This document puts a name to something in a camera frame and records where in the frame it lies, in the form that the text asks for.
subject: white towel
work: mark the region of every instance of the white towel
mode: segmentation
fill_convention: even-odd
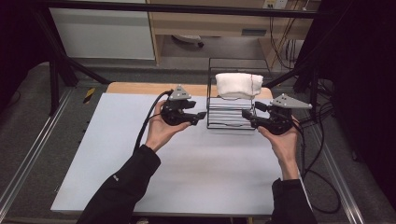
[[[252,100],[262,91],[262,76],[247,73],[220,73],[216,75],[219,96]]]

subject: white cabinet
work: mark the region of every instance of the white cabinet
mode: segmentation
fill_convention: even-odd
[[[50,11],[70,57],[154,60],[147,12],[63,8]]]

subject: hand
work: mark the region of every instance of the hand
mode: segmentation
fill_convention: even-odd
[[[262,126],[259,126],[257,130],[271,142],[273,151],[277,156],[282,170],[283,180],[298,179],[299,175],[296,160],[297,130],[292,127],[281,135],[274,135]]]
[[[163,147],[175,133],[185,130],[191,124],[189,122],[181,123],[177,126],[170,126],[161,117],[161,107],[165,101],[160,101],[155,105],[154,117],[149,120],[148,138],[146,146],[150,147],[154,152],[157,152]]]

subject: white table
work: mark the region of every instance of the white table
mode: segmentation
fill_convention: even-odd
[[[52,211],[71,214],[85,208],[132,155],[156,97],[102,95]],[[197,104],[185,112],[205,111],[205,99],[192,97]],[[208,130],[204,119],[176,134],[158,156],[162,165],[136,205],[137,215],[257,217],[273,211],[271,186],[281,172],[269,141],[257,131]]]

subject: black jacket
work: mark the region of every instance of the black jacket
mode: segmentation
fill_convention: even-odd
[[[77,224],[127,224],[135,204],[145,195],[160,158],[143,145],[96,191]],[[272,223],[317,223],[306,201],[300,180],[273,184]]]

